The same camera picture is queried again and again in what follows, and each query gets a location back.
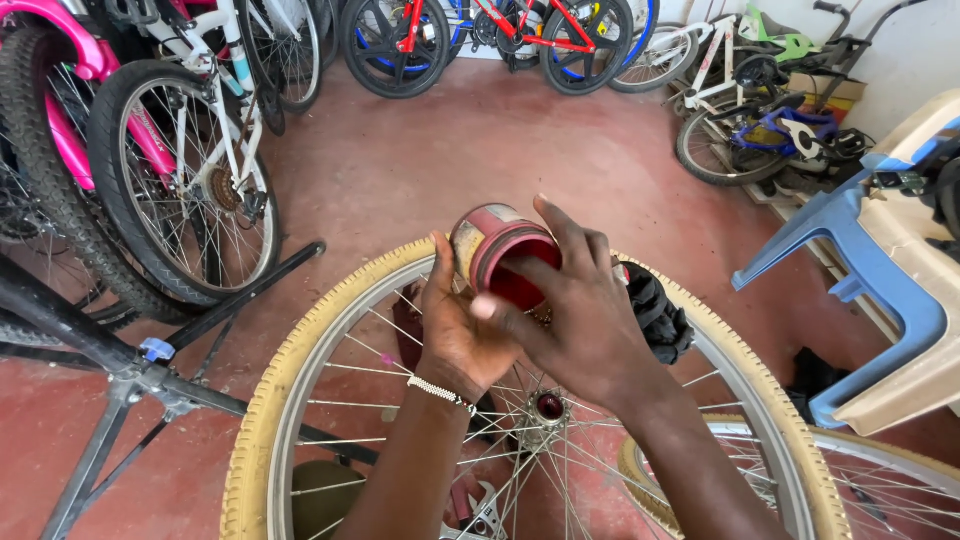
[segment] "grease can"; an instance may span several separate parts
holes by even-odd
[[[457,273],[470,287],[491,292],[520,309],[533,309],[543,294],[523,277],[499,266],[503,258],[536,257],[560,268],[557,242],[545,227],[521,217],[515,209],[488,204],[467,212],[450,234]]]

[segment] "white beaded bracelet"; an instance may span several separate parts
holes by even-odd
[[[437,386],[436,384],[430,384],[426,380],[423,380],[419,377],[411,377],[407,381],[407,386],[416,386],[420,390],[423,390],[427,394],[437,396],[438,398],[444,398],[445,400],[452,402],[456,405],[459,405],[467,410],[470,413],[470,418],[473,418],[473,415],[477,413],[477,405],[474,405],[467,400],[461,398],[456,393],[449,390],[444,390]]]

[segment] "bicycle repair stand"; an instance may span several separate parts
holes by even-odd
[[[105,372],[109,387],[107,409],[90,436],[80,462],[67,482],[60,500],[54,507],[40,536],[43,540],[61,540],[66,537],[77,519],[117,480],[121,473],[175,418],[198,407],[213,408],[243,418],[247,402],[232,398],[203,386],[201,375],[223,344],[233,320],[243,306],[269,289],[308,259],[326,250],[323,242],[314,242],[284,260],[269,273],[230,296],[222,304],[198,317],[189,325],[174,332],[165,341],[172,353],[183,349],[215,326],[229,318],[214,342],[209,354],[191,380],[184,379],[168,367],[169,358],[157,358],[157,349],[146,352],[121,341],[104,330],[85,313],[54,292],[17,264],[0,255],[0,307],[12,311],[40,330],[76,349],[77,353],[35,349],[0,343],[0,357],[21,358],[51,362],[74,369]],[[131,407],[144,395],[153,396],[166,408],[160,422],[137,444],[119,465],[94,487],[116,442],[120,429]],[[323,443],[340,440],[339,437],[309,426],[300,426],[300,439]],[[355,444],[321,445],[336,454],[373,464],[377,453]]]

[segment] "fingernail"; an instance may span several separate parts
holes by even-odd
[[[487,320],[496,312],[496,302],[485,296],[478,296],[470,304],[470,313],[478,319]]]

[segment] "blue plastic chair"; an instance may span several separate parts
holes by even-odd
[[[873,159],[865,158],[864,165],[876,163]],[[900,341],[810,401],[817,425],[825,428],[845,426],[833,419],[833,411],[929,349],[947,331],[947,314],[940,304],[887,257],[856,220],[866,196],[860,182],[871,173],[868,168],[833,193],[819,193],[810,199],[732,278],[733,288],[740,290],[806,242],[827,237],[850,269],[829,293],[843,302],[870,293],[894,317]]]

